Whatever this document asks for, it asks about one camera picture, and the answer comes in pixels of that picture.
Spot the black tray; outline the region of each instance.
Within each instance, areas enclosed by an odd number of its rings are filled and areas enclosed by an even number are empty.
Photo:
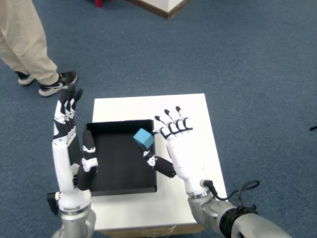
[[[88,123],[98,157],[93,196],[156,192],[156,172],[143,159],[133,136],[140,128],[153,130],[152,120]],[[150,150],[155,153],[154,144]]]

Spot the person's leg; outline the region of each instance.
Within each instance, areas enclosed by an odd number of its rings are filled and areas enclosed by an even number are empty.
[[[2,48],[1,58],[13,70],[30,73],[44,85],[58,81],[57,66],[47,55],[44,29],[31,0],[0,0],[0,32],[2,47],[5,41],[16,56]]]
[[[0,31],[0,59],[18,74],[18,82],[21,85],[30,84],[35,78],[29,73],[18,57],[7,45]]]

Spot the blue cube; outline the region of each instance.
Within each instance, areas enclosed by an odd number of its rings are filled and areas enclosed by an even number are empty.
[[[143,144],[147,149],[154,143],[154,137],[144,129],[140,129],[133,137],[137,143]]]

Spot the white tabletop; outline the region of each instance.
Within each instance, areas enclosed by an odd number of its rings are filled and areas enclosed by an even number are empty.
[[[180,106],[198,135],[207,179],[212,179],[217,192],[226,191],[213,138],[204,94],[95,99],[93,122],[153,119]],[[158,121],[155,128],[160,128]],[[155,135],[156,154],[169,159],[165,140]],[[158,226],[195,224],[185,192],[177,176],[168,178],[157,173],[157,192],[97,196],[92,209],[97,215],[96,230],[120,230]]]

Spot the black sneaker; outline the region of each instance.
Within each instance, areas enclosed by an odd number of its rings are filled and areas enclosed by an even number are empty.
[[[74,71],[60,73],[58,81],[51,85],[41,84],[39,94],[43,97],[50,96],[62,89],[67,89],[68,86],[74,84],[77,80],[77,74]]]
[[[20,85],[23,85],[23,86],[26,86],[26,85],[32,83],[32,81],[35,79],[30,74],[24,74],[24,73],[21,73],[21,72],[18,72],[18,71],[16,71],[16,74],[19,76],[18,83]]]

